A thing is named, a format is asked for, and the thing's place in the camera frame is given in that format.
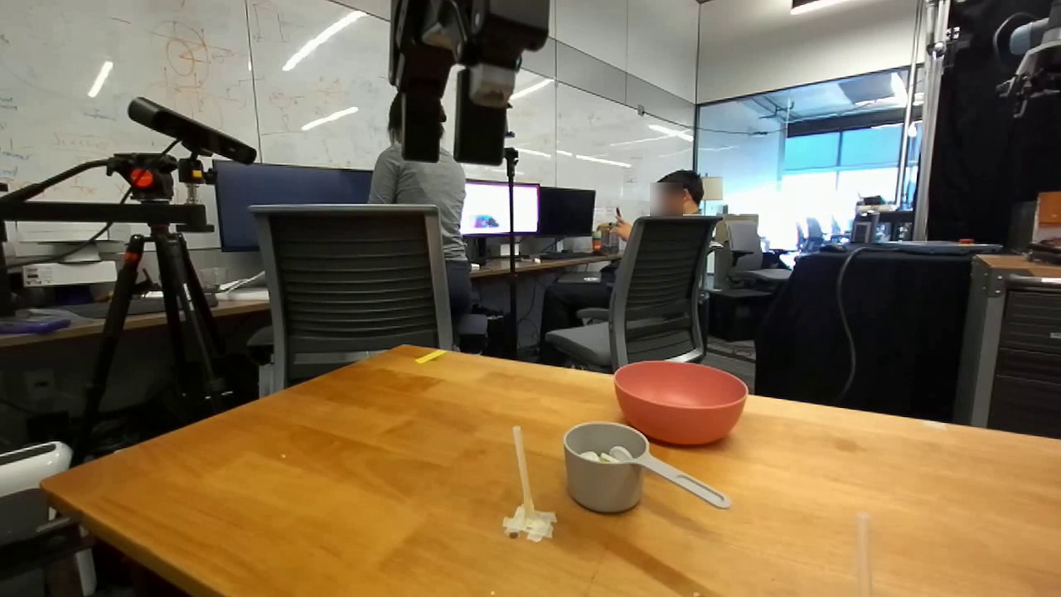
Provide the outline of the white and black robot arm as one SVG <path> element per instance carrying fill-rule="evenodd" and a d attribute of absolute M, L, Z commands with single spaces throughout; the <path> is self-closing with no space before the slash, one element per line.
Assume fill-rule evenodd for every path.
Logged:
<path fill-rule="evenodd" d="M 548 38 L 549 0 L 390 0 L 400 156 L 442 156 L 442 95 L 456 80 L 451 156 L 500 167 L 516 70 Z"/>

